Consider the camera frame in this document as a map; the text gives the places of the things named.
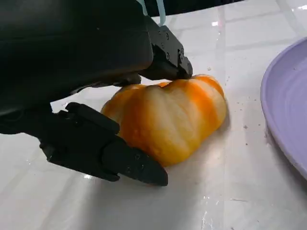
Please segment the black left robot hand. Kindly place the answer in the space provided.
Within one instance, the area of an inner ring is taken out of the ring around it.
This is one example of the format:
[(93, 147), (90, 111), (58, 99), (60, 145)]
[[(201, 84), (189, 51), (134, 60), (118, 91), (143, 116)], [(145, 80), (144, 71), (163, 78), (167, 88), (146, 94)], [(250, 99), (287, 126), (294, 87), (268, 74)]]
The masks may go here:
[(184, 48), (136, 0), (3, 0), (0, 131), (40, 141), (50, 163), (115, 182), (166, 186), (164, 168), (118, 136), (119, 124), (80, 103), (51, 103), (86, 87), (189, 79)]

